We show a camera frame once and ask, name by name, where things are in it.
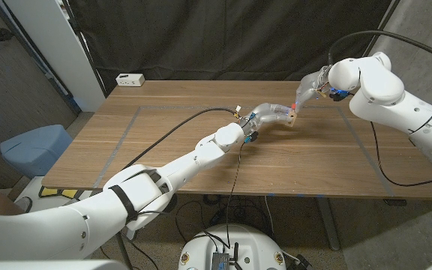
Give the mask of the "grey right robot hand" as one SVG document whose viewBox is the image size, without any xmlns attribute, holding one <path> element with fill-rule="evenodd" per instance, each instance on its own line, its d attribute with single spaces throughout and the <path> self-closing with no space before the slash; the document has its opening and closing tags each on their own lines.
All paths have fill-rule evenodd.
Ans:
<svg viewBox="0 0 432 270">
<path fill-rule="evenodd" d="M 303 108 L 303 105 L 310 99 L 315 98 L 320 91 L 329 84 L 329 71 L 331 65 L 323 66 L 320 70 L 304 76 L 296 90 L 295 113 Z"/>
</svg>

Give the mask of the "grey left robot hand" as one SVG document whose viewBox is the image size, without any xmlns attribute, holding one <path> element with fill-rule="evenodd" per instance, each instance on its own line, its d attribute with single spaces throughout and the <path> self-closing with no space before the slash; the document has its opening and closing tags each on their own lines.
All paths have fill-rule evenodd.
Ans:
<svg viewBox="0 0 432 270">
<path fill-rule="evenodd" d="M 292 127 L 296 120 L 296 112 L 288 106 L 275 103 L 261 103 L 246 116 L 240 118 L 239 125 L 246 137 L 258 131 L 263 124 L 283 123 Z"/>
</svg>

